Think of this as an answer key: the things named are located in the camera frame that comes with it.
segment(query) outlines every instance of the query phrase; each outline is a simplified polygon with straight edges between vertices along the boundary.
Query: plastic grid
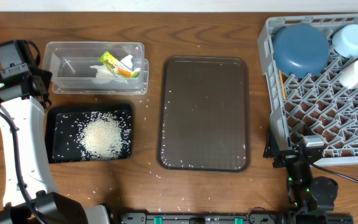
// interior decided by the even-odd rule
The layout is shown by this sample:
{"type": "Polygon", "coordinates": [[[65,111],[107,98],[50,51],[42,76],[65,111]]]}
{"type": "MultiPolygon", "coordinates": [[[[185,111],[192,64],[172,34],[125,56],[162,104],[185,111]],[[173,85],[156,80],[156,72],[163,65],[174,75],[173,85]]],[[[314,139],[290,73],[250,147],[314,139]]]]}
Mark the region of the plastic grid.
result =
{"type": "MultiPolygon", "coordinates": [[[[341,70],[357,58],[344,58],[334,51],[333,34],[348,24],[358,24],[358,14],[276,17],[267,20],[258,38],[262,71],[266,75],[272,114],[270,124],[279,142],[280,150],[294,148],[302,135],[302,126],[307,124],[323,137],[325,158],[358,156],[358,88],[349,90],[339,83],[341,70]],[[303,79],[294,75],[283,76],[287,96],[283,99],[278,70],[272,59],[272,39],[280,29],[293,23],[304,23],[316,27],[325,34],[330,48],[330,59],[319,77],[308,74],[303,79]]],[[[356,164],[358,160],[322,159],[321,166],[356,164]]]]}

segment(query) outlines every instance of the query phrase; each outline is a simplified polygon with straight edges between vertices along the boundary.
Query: clear plastic bin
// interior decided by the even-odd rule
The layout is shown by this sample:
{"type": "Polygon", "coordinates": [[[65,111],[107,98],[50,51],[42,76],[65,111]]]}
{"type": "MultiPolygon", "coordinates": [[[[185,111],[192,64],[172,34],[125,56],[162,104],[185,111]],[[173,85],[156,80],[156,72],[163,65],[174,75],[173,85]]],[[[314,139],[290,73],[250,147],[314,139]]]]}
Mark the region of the clear plastic bin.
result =
{"type": "Polygon", "coordinates": [[[50,42],[44,55],[44,70],[52,72],[55,93],[62,94],[131,94],[143,95],[149,82],[149,62],[141,43],[125,42],[50,42]],[[118,60],[132,55],[133,69],[140,68],[135,78],[96,78],[105,51],[118,60]]]}

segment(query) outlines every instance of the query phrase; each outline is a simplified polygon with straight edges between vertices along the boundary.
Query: wooden table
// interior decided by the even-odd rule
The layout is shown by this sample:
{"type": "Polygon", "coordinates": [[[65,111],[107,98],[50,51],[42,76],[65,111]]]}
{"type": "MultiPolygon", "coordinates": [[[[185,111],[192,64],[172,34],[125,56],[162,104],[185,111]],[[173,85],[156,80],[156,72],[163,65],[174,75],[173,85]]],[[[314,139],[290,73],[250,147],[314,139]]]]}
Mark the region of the wooden table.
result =
{"type": "MultiPolygon", "coordinates": [[[[145,57],[150,62],[146,95],[56,95],[50,90],[54,106],[128,101],[134,105],[131,157],[120,161],[51,164],[60,193],[80,202],[85,208],[106,201],[119,211],[134,208],[149,212],[161,209],[162,212],[175,213],[244,214],[254,206],[278,211],[290,207],[285,169],[273,169],[272,161],[262,158],[270,126],[270,103],[257,48],[257,36],[266,19],[283,15],[1,12],[0,43],[9,39],[33,40],[42,55],[46,44],[51,41],[142,42],[145,45],[145,57]],[[245,172],[172,171],[157,164],[162,67],[172,55],[239,57],[248,64],[252,162],[245,172]]],[[[333,170],[358,178],[358,166],[334,167],[333,170]]],[[[338,182],[335,211],[351,213],[355,223],[358,223],[358,185],[317,170],[313,173],[338,182]]],[[[5,167],[0,134],[0,210],[4,186],[5,167]]]]}

